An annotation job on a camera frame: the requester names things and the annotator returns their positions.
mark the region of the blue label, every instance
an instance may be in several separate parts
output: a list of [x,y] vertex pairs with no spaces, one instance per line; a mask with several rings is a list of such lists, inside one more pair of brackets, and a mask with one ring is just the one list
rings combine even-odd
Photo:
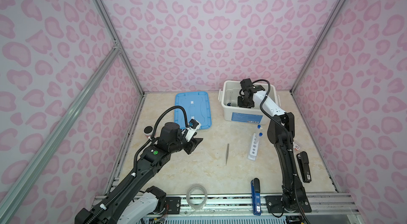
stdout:
[[251,124],[259,124],[262,118],[263,118],[262,115],[249,115],[235,112],[231,114],[231,120],[235,122],[248,122]]

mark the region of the marble table surface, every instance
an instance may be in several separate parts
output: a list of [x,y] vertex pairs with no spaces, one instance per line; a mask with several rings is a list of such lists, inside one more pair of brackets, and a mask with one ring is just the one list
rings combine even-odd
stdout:
[[[150,186],[157,186],[168,195],[186,194],[187,189],[194,183],[204,186],[208,194],[242,194],[251,193],[250,181],[259,178],[262,193],[282,192],[282,174],[277,152],[267,139],[266,133],[260,140],[257,160],[247,159],[247,152],[251,138],[257,130],[257,125],[240,122],[230,122],[223,118],[223,109],[218,101],[218,93],[210,91],[210,110],[212,126],[199,130],[197,137],[203,138],[191,155],[180,151],[171,155],[171,160],[158,172],[143,190]],[[292,112],[295,116],[294,141],[308,153],[311,183],[303,183],[307,192],[335,191],[328,172],[321,160],[317,149],[308,133],[303,119],[288,91],[278,91],[281,108]],[[120,181],[133,167],[135,152],[145,143],[143,129],[154,126],[157,118],[169,107],[174,106],[176,93],[147,94],[134,137],[130,143]],[[166,122],[174,121],[174,111],[168,113],[160,122],[157,135]],[[229,146],[227,165],[226,147]]]

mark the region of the blue plastic lid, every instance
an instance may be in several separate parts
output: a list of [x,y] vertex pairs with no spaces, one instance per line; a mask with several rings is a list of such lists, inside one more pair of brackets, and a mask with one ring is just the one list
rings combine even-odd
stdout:
[[[175,105],[182,106],[186,111],[186,120],[195,119],[201,123],[200,129],[208,129],[212,125],[210,116],[209,96],[207,92],[196,91],[176,95]],[[184,114],[180,109],[174,110],[174,122],[185,129]]]

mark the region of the aluminum frame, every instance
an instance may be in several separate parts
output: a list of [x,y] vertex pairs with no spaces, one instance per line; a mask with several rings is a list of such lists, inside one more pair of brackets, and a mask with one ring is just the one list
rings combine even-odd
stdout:
[[59,121],[58,125],[48,136],[47,140],[45,140],[18,180],[10,188],[0,206],[1,224],[7,224],[12,219],[49,160],[51,160],[51,157],[57,151],[62,140],[66,137],[72,125],[87,105],[96,88],[109,71],[116,57],[121,52],[122,50],[117,47],[110,50],[103,63],[90,77],[82,91],[72,102],[64,117]]
[[312,132],[311,127],[309,126],[307,120],[304,119],[304,115],[303,115],[302,112],[301,112],[301,109],[300,109],[300,106],[298,105],[297,100],[294,98],[294,96],[293,96],[292,93],[291,93],[291,96],[292,96],[292,98],[293,98],[293,100],[294,100],[295,106],[297,107],[298,111],[300,112],[301,119],[304,121],[305,127],[307,128],[308,133],[309,133],[309,135],[311,136],[312,142],[314,143],[314,146],[315,146],[315,148],[316,148],[317,151],[318,151],[319,157],[320,157],[321,160],[323,161],[323,164],[324,164],[324,166],[325,166],[325,169],[326,169],[326,171],[328,172],[329,179],[331,179],[331,182],[332,182],[333,186],[335,187],[335,190],[336,190],[336,191],[338,191],[338,192],[343,192],[343,191],[340,189],[338,183],[336,182],[336,180],[335,180],[335,178],[334,178],[334,176],[333,176],[332,171],[329,169],[328,162],[327,162],[327,160],[325,159],[325,157],[323,156],[323,151],[322,151],[322,149],[319,147],[318,142],[316,141],[316,139],[313,137],[313,135],[312,135],[312,133],[311,133],[311,132]]
[[114,178],[119,176],[119,174],[120,174],[120,172],[122,170],[122,167],[124,165],[124,161],[125,161],[125,158],[126,158],[127,151],[129,150],[131,139],[133,138],[133,135],[134,135],[134,132],[135,132],[135,127],[137,125],[138,119],[139,119],[140,114],[141,114],[141,109],[143,107],[144,101],[145,101],[145,97],[141,96],[141,98],[140,98],[140,100],[138,102],[137,109],[134,112],[134,115],[133,115],[133,117],[132,117],[132,119],[130,121],[129,128],[127,130],[127,135],[126,135],[125,139],[123,140],[123,142],[120,145],[120,150],[119,150],[119,152],[117,154],[116,161],[115,161],[115,163],[113,165],[112,172],[109,175],[109,179],[107,181],[106,188],[104,189],[103,194],[106,194],[106,193],[110,192],[110,188],[113,185]]
[[[267,212],[265,196],[281,196],[281,193],[261,193],[262,216],[272,216]],[[106,196],[96,196],[92,206],[102,201]],[[253,216],[251,194],[209,194],[206,205],[201,210],[193,210],[186,201],[186,195],[167,195],[180,197],[181,209],[179,214],[171,217],[197,216]],[[204,195],[191,195],[191,198],[202,199]],[[308,201],[313,209],[306,215],[360,215],[350,193],[308,192]],[[297,216],[299,213],[284,213],[284,216]]]
[[291,88],[291,93],[295,93],[298,89],[298,86],[300,85],[302,79],[304,78],[305,73],[308,71],[308,68],[310,67],[312,61],[314,58],[317,56],[319,48],[323,41],[326,39],[326,36],[328,35],[329,31],[333,27],[336,19],[339,17],[340,13],[342,12],[342,9],[346,5],[348,0],[337,0],[335,5],[333,6],[333,9],[331,13],[328,16],[328,19],[326,20],[326,23],[324,24],[321,33],[319,34],[318,38],[316,39],[314,46],[310,50],[310,53],[307,57],[307,59],[304,62],[304,65],[302,66],[297,79],[295,80],[293,87]]
[[110,35],[110,38],[115,43],[115,46],[117,46],[117,47],[119,47],[119,48],[121,48],[123,50],[123,52],[122,52],[122,54],[120,54],[120,56],[121,56],[121,58],[122,58],[122,60],[123,60],[123,62],[125,64],[126,70],[129,73],[130,78],[133,81],[133,84],[136,86],[139,95],[143,96],[144,91],[143,91],[143,89],[142,89],[142,87],[140,85],[140,82],[137,79],[137,76],[136,76],[136,73],[135,73],[135,71],[133,69],[133,66],[131,66],[129,57],[126,54],[126,52],[125,52],[125,50],[123,48],[123,45],[122,45],[122,43],[120,41],[120,38],[119,38],[118,34],[116,33],[116,30],[115,30],[115,28],[113,26],[113,22],[110,19],[109,14],[107,13],[107,10],[106,10],[106,8],[104,6],[103,1],[102,0],[92,0],[92,1],[95,4],[97,11],[99,12],[99,14],[100,14],[100,16],[102,18],[102,21],[104,22],[104,24],[106,26],[106,30],[108,31],[108,33]]

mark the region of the white test tube rack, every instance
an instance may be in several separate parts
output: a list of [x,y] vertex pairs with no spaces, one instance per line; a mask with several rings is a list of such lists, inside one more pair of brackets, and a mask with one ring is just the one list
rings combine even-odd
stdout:
[[260,142],[260,136],[257,136],[256,133],[253,133],[252,136],[252,144],[250,145],[249,152],[247,154],[247,158],[249,160],[256,160],[257,151],[258,151],[258,144]]

